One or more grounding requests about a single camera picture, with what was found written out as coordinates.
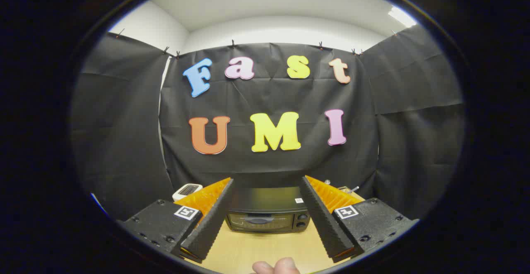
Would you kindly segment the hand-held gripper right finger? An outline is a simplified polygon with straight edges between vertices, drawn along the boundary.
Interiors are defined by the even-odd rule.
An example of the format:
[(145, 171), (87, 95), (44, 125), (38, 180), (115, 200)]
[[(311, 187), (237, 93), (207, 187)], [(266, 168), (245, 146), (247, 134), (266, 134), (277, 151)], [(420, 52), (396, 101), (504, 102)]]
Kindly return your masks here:
[(300, 192), (334, 262), (376, 251), (418, 223), (380, 199), (363, 200), (310, 176), (301, 179)]

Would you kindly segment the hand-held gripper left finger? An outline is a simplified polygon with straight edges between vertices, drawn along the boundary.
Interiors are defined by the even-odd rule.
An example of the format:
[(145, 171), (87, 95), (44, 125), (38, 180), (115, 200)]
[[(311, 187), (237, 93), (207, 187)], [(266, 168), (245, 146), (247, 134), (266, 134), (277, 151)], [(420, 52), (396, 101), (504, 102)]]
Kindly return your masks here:
[(225, 178), (178, 201), (159, 199), (120, 225), (154, 249), (197, 263), (206, 259), (234, 191)]

